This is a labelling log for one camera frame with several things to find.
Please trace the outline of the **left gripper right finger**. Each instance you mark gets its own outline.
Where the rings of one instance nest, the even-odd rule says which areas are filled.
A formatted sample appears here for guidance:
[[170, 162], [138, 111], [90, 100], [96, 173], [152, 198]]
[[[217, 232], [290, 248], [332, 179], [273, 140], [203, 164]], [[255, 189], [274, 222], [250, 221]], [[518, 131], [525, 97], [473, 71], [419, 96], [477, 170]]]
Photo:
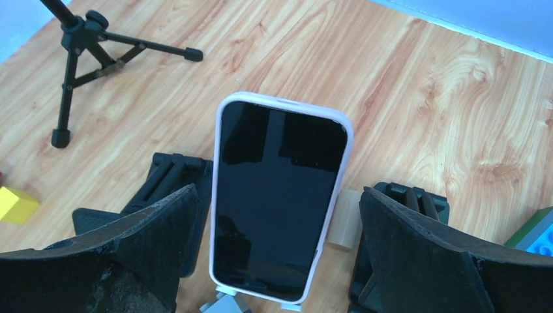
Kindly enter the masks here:
[[372, 187], [360, 215], [384, 312], [551, 312], [552, 258], [498, 245]]

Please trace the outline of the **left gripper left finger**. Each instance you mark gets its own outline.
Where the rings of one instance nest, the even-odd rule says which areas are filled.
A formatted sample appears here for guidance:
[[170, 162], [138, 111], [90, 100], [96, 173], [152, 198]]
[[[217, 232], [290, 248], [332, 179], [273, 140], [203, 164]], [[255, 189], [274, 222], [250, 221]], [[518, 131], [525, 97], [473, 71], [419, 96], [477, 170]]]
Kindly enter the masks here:
[[195, 185], [42, 250], [1, 254], [2, 312], [174, 312], [200, 198]]

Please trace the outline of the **phone with pink case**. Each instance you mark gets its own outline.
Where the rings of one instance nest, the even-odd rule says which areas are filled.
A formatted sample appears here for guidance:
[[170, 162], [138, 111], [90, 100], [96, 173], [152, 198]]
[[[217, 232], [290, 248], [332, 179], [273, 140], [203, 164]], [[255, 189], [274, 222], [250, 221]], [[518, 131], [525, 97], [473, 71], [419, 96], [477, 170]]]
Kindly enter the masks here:
[[336, 109], [247, 91], [218, 106], [209, 274], [237, 293], [307, 297], [353, 146]]

